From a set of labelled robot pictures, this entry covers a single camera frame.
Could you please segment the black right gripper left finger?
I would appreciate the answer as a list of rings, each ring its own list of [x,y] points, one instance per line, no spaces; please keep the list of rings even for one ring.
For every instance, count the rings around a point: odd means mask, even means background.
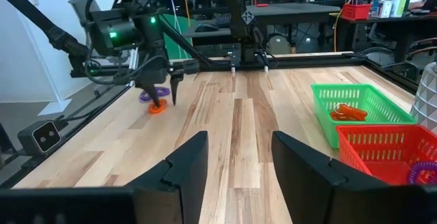
[[[133,220],[125,223],[197,224],[208,174],[208,133],[199,131],[165,159],[127,183]]]

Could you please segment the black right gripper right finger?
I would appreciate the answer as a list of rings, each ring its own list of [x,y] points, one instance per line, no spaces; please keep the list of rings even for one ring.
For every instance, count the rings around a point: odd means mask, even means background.
[[[277,180],[293,223],[422,223],[423,188],[390,186],[285,134],[272,134]]]

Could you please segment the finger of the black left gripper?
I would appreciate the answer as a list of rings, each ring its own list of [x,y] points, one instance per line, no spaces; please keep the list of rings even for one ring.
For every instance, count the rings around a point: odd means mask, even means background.
[[[155,107],[160,107],[160,100],[158,98],[158,93],[154,85],[143,86],[143,95],[141,97],[141,100],[145,101],[146,96],[148,96],[148,100],[151,100],[154,103]]]
[[[171,86],[171,95],[173,104],[176,105],[177,100],[177,90],[179,82],[184,80],[184,71],[183,70],[175,70],[171,73],[170,78],[170,86]]]

